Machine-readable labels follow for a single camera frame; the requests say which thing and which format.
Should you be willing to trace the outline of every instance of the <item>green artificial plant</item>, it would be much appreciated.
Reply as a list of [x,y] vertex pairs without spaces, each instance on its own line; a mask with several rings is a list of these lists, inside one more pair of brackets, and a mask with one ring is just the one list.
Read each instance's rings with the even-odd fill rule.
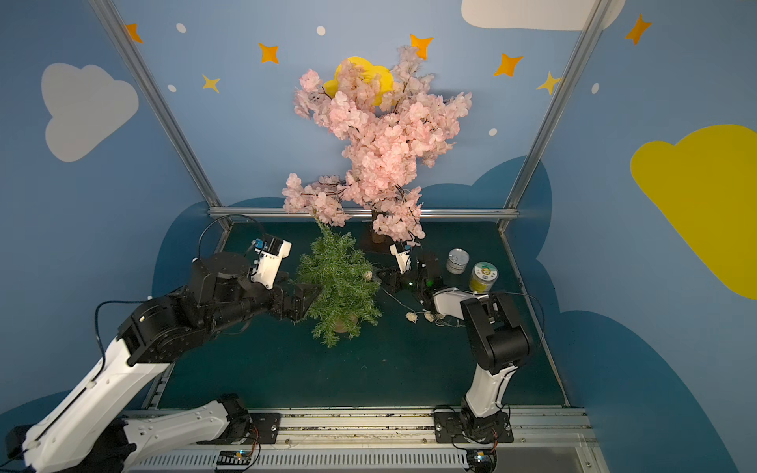
[[372,266],[362,251],[355,249],[350,233],[339,235],[318,222],[322,236],[311,245],[313,254],[302,255],[297,282],[318,284],[321,294],[307,311],[320,322],[313,338],[334,347],[339,341],[335,329],[340,326],[350,338],[360,335],[360,324],[376,325],[381,312],[374,304],[380,284],[372,280]]

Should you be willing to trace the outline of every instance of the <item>metal frame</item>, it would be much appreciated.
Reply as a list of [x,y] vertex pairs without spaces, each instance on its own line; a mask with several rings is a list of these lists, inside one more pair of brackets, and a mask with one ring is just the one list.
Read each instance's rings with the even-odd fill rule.
[[[143,419],[156,415],[167,415],[178,410],[142,410],[126,411],[127,418]],[[321,408],[321,409],[250,409],[252,413],[277,412],[281,415],[279,433],[276,443],[260,448],[261,461],[250,470],[271,468],[299,468],[290,466],[301,460],[284,459],[282,456],[308,458],[341,454],[341,461],[328,465],[308,465],[307,468],[335,469],[349,464],[348,469],[363,470],[371,468],[428,468],[446,467],[433,465],[439,455],[450,455],[459,450],[448,443],[436,443],[434,410],[431,407],[383,407],[383,408]],[[597,443],[589,418],[583,409],[561,408],[557,406],[513,406],[511,408],[513,443],[500,443],[498,451],[506,458],[505,451],[518,448],[573,448],[584,473],[609,473],[602,451]],[[458,447],[467,449],[481,448],[476,443],[459,443]],[[191,445],[181,450],[174,450],[153,459],[135,465],[134,471],[178,471],[197,470],[188,465],[191,460],[202,459],[203,465],[214,463],[221,450],[237,450],[239,445]],[[351,458],[361,453],[375,454],[374,461],[355,462]],[[388,465],[378,456],[422,455],[423,459],[411,460],[409,465]],[[205,467],[211,471],[213,465]],[[220,469],[239,470],[242,467],[220,467]]]
[[[129,68],[129,71],[134,76],[134,80],[139,84],[142,93],[145,94],[145,99],[155,112],[157,120],[166,131],[168,138],[176,149],[176,153],[179,154],[205,201],[212,207],[223,205],[218,194],[213,190],[213,186],[210,184],[210,180],[202,169],[202,165],[200,165],[200,161],[189,145],[186,136],[184,136],[179,123],[173,116],[168,103],[160,93],[160,88],[155,82],[155,78],[152,76],[145,60],[126,31],[116,6],[111,0],[89,0],[89,4],[105,28],[107,35],[111,38],[116,50],[121,54],[123,62],[126,63],[126,67]],[[222,221],[221,224],[224,226],[224,229],[228,228],[226,221]]]
[[[370,219],[371,211],[363,208],[346,208],[344,212],[352,217]],[[211,207],[208,215],[213,218],[238,213],[255,218],[312,219],[309,213],[287,213],[281,207]],[[515,219],[516,209],[421,209],[422,219]]]
[[[531,145],[531,150],[526,155],[518,177],[516,177],[515,182],[512,184],[505,203],[506,208],[518,208],[528,182],[531,181],[536,166],[539,164],[544,151],[547,149],[547,144],[550,138],[552,138],[552,133],[560,121],[562,112],[565,111],[565,106],[568,104],[568,100],[578,83],[578,79],[581,77],[581,73],[589,61],[594,46],[597,45],[600,34],[602,34],[604,19],[611,3],[612,0],[597,0],[594,3],[584,29],[581,31],[581,36],[579,36],[578,42],[576,42],[575,48],[573,48],[573,52],[568,59],[568,64],[565,66],[565,71],[562,73],[560,87],[552,97],[550,106],[547,108],[544,119],[539,126],[534,143]],[[506,220],[502,221],[500,225],[506,226]]]
[[[143,419],[177,412],[183,411],[150,409],[125,411],[123,414],[127,418]],[[434,410],[431,407],[250,409],[250,412],[277,412],[281,415],[276,443],[264,448],[280,450],[450,447],[448,443],[436,443]],[[597,437],[583,409],[512,406],[510,412],[515,442],[501,443],[501,448],[599,447]],[[457,446],[473,449],[480,445],[458,443]],[[234,447],[198,445],[196,448],[228,450]]]
[[[507,237],[505,236],[504,229],[500,230],[500,239],[502,240],[502,244],[505,247],[505,252],[507,253],[507,259],[510,261],[510,266],[512,266],[512,270],[516,274],[516,278],[518,279],[518,286],[520,288],[520,291],[523,292],[523,294],[528,294],[528,291],[526,291],[526,288],[525,288],[525,283],[523,282],[523,278],[521,277],[520,270],[518,269],[516,258],[512,254],[512,250],[510,249],[510,243],[507,241]],[[539,318],[536,315],[536,311],[534,311],[534,304],[531,302],[530,297],[524,297],[524,299],[525,299],[526,305],[528,306],[528,311],[531,313],[531,320],[534,321],[536,332],[541,338],[543,332],[542,332],[541,324],[539,323]],[[568,395],[565,393],[565,387],[562,385],[562,379],[560,379],[560,375],[557,372],[557,366],[555,365],[555,360],[552,358],[552,352],[550,351],[550,347],[549,347],[549,344],[547,343],[546,338],[542,340],[542,347],[544,348],[544,352],[547,355],[547,359],[550,361],[550,366],[552,366],[552,372],[555,375],[557,384],[559,384],[560,390],[562,391],[562,398],[565,401],[565,405],[570,406],[570,401],[568,401]]]

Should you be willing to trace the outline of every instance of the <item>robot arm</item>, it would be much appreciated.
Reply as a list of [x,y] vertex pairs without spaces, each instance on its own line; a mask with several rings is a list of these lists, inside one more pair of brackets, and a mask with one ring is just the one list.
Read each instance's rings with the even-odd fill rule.
[[410,289],[425,310],[463,320],[476,360],[463,409],[435,414],[435,424],[441,427],[436,432],[437,442],[462,442],[464,438],[478,443],[512,442],[509,419],[501,409],[502,396],[518,367],[536,351],[512,295],[475,294],[447,287],[433,254],[421,254],[416,268],[411,269],[407,247],[393,245],[391,253],[399,267],[378,271],[384,289],[390,294]]
[[141,304],[104,359],[58,407],[38,424],[11,431],[9,457],[23,457],[28,472],[118,473],[182,445],[248,435],[249,415],[235,397],[157,419],[114,419],[170,363],[226,328],[264,312],[280,319],[304,316],[319,288],[296,285],[291,297],[274,284],[291,244],[266,235],[254,246],[255,267],[234,253],[196,259],[187,286]]

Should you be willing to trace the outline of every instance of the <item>tree trunk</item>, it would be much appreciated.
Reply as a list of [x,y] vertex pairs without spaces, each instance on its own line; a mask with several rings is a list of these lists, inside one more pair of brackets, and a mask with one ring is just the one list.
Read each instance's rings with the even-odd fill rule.
[[379,213],[376,212],[375,210],[371,210],[371,224],[370,224],[371,225],[371,227],[370,227],[371,241],[373,241],[373,243],[377,243],[377,244],[378,243],[384,243],[384,241],[386,241],[386,235],[380,235],[380,234],[376,233],[373,230],[373,223],[375,222],[376,217],[378,216],[378,214]]

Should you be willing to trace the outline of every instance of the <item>orange star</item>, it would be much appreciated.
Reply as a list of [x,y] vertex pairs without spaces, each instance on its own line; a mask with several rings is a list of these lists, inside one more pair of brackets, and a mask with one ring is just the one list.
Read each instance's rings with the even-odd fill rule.
[[419,58],[423,58],[423,60],[428,59],[426,57],[426,48],[428,45],[431,44],[431,41],[433,41],[433,38],[425,38],[425,39],[419,39],[416,38],[414,35],[410,35],[410,45],[416,46],[418,48],[418,52],[416,53]]
[[652,26],[651,23],[647,23],[643,20],[641,15],[639,15],[639,19],[636,20],[636,24],[634,25],[634,28],[631,30],[631,32],[626,36],[626,39],[633,39],[634,40],[634,46],[639,44],[639,39],[641,38],[641,35],[644,34],[647,28]]
[[134,41],[142,42],[142,38],[140,38],[137,34],[137,23],[134,23],[133,25],[126,25],[126,31],[129,32],[129,36],[131,36]]
[[266,45],[264,45],[262,42],[258,43],[260,45],[260,50],[263,51],[263,57],[260,59],[261,63],[264,62],[273,62],[274,64],[278,64],[279,60],[276,59],[276,50],[279,49],[278,46],[271,46],[270,48]]
[[507,54],[502,53],[502,63],[500,63],[500,67],[499,69],[497,69],[497,72],[494,73],[494,77],[497,77],[500,74],[507,74],[508,76],[512,77],[516,73],[516,66],[521,59],[523,59],[523,56],[521,56],[520,58],[511,58]]

